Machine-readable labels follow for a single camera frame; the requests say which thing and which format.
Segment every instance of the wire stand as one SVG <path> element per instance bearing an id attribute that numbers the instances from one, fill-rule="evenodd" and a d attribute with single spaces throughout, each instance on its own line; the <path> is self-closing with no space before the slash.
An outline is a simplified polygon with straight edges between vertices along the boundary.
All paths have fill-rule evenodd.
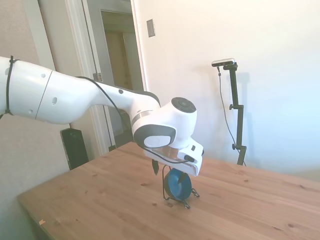
<path id="1" fill-rule="evenodd" d="M 168 165 L 164 165 L 163 168 L 162 168 L 162 193 L 163 193 L 163 198 L 164 198 L 164 200 L 166 200 L 166 201 L 169 200 L 169 199 L 175 200 L 175 201 L 177 201 L 177 202 L 179 202 L 179 203 L 183 203 L 186 209 L 190 209 L 191 206 L 188 204 L 188 202 L 187 202 L 186 199 L 178 200 L 178 199 L 172 198 L 172 197 L 170 197 L 170 196 L 166 197 L 166 195 L 165 195 L 165 174 L 164 174 L 164 171 L 165 171 L 166 166 L 168 166 Z M 196 191 L 194 188 L 191 189 L 191 193 L 192 193 L 196 198 L 200 198 L 200 195 L 197 193 L 197 191 Z"/>

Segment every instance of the black tripod stand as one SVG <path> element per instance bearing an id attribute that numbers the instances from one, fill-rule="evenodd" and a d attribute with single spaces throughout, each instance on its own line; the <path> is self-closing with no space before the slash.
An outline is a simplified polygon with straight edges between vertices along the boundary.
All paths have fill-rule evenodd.
<path id="1" fill-rule="evenodd" d="M 238 69 L 238 65 L 236 62 L 230 65 L 223 66 L 223 70 L 229 70 L 230 73 L 230 81 L 231 81 L 231 92 L 232 92 L 232 103 L 230 104 L 229 109 L 237 109 L 238 110 L 238 118 L 237 118 L 237 127 L 236 127 L 236 144 L 232 144 L 232 149 L 239 150 L 238 157 L 238 165 L 244 164 L 245 154 L 247 147 L 242 146 L 242 132 L 243 132 L 243 124 L 244 124 L 244 106 L 239 105 L 238 101 L 238 90 L 237 90 L 237 79 L 236 79 L 236 71 Z"/>

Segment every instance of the black cable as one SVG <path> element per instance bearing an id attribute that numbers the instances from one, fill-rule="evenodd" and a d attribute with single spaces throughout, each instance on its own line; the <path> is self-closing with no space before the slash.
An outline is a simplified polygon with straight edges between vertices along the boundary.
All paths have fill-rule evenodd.
<path id="1" fill-rule="evenodd" d="M 231 136 L 231 138 L 232 138 L 232 140 L 233 140 L 233 143 L 234 143 L 234 145 L 236 146 L 235 138 L 234 138 L 234 136 L 232 135 L 231 130 L 230 130 L 230 128 L 229 128 L 229 124 L 228 124 L 228 121 L 227 121 L 227 115 L 226 115 L 226 109 L 225 109 L 225 103 L 224 103 L 224 99 L 223 99 L 223 97 L 222 97 L 222 92 L 221 92 L 221 72 L 220 72 L 220 68 L 219 68 L 219 67 L 217 67 L 217 69 L 218 69 L 218 72 L 219 72 L 219 74 L 218 74 L 218 76 L 219 76 L 219 90 L 220 90 L 220 97 L 221 97 L 222 108 L 223 108 L 223 113 L 224 113 L 224 120 L 225 120 L 226 127 L 228 128 L 228 131 L 229 131 L 229 133 L 230 133 L 230 136 Z"/>
<path id="2" fill-rule="evenodd" d="M 128 125 L 127 125 L 126 122 L 124 121 L 124 119 L 123 119 L 123 117 L 122 117 L 122 115 L 121 115 L 121 113 L 120 113 L 120 110 L 119 110 L 119 108 L 117 107 L 117 105 L 114 103 L 114 101 L 112 101 L 112 99 L 110 98 L 110 96 L 105 92 L 105 90 L 104 90 L 96 81 L 94 81 L 94 80 L 92 80 L 91 78 L 86 77 L 86 76 L 77 76 L 77 78 L 79 78 L 79 79 L 86 79 L 86 80 L 92 82 L 93 84 L 95 84 L 95 85 L 101 90 L 101 92 L 103 92 L 103 94 L 109 99 L 109 101 L 112 103 L 112 105 L 114 106 L 114 108 L 116 109 L 116 111 L 118 112 L 118 114 L 120 115 L 121 121 L 124 123 L 125 127 L 126 127 L 128 130 L 131 129 L 130 127 L 128 127 Z M 141 148 L 144 149 L 144 150 L 146 150 L 146 151 L 149 152 L 149 153 L 154 154 L 154 155 L 157 156 L 158 158 L 161 158 L 162 160 L 164 160 L 164 161 L 166 161 L 167 163 L 170 163 L 170 164 L 184 164 L 184 163 L 187 163 L 187 162 L 188 162 L 188 161 L 177 161 L 177 162 L 169 161 L 169 160 L 165 159 L 164 157 L 162 157 L 161 155 L 159 155 L 159 154 L 157 154 L 157 153 L 155 153 L 155 152 L 153 152 L 153 151 L 151 151 L 151 150 L 149 150 L 149 149 L 147 149 L 147 148 L 145 148 L 145 147 L 141 147 Z"/>
<path id="3" fill-rule="evenodd" d="M 115 108 L 115 110 L 118 112 L 120 118 L 121 118 L 121 121 L 123 122 L 123 124 L 125 125 L 125 127 L 130 130 L 131 128 L 127 125 L 126 121 L 124 120 L 123 116 L 121 115 L 121 112 L 119 110 L 119 108 L 117 107 L 117 105 L 114 103 L 114 101 L 112 101 L 111 97 L 105 92 L 105 90 L 95 81 L 95 80 L 92 80 L 91 78 L 89 77 L 86 77 L 86 76 L 77 76 L 77 78 L 79 79 L 86 79 L 86 80 L 89 80 L 90 82 L 92 82 L 93 84 L 95 84 L 100 90 L 101 92 L 103 92 L 103 94 L 109 99 L 109 101 L 112 103 L 113 107 Z"/>

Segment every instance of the open door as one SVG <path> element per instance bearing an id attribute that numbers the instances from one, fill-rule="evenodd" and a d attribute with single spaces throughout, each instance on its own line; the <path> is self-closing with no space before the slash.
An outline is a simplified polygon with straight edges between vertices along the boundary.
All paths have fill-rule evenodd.
<path id="1" fill-rule="evenodd" d="M 95 80 L 134 91 L 144 90 L 131 2 L 129 0 L 82 0 Z M 133 141 L 130 119 L 113 107 L 103 107 L 109 135 L 115 147 Z"/>

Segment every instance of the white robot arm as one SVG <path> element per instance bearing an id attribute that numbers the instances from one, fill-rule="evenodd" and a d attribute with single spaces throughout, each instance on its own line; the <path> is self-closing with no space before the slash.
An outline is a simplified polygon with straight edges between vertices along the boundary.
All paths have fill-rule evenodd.
<path id="1" fill-rule="evenodd" d="M 0 57 L 0 115 L 11 113 L 53 124 L 69 124 L 94 105 L 115 105 L 126 111 L 133 139 L 146 156 L 187 174 L 199 174 L 203 147 L 191 138 L 197 110 L 187 99 L 175 97 L 160 107 L 158 98 L 150 92 L 92 83 Z"/>

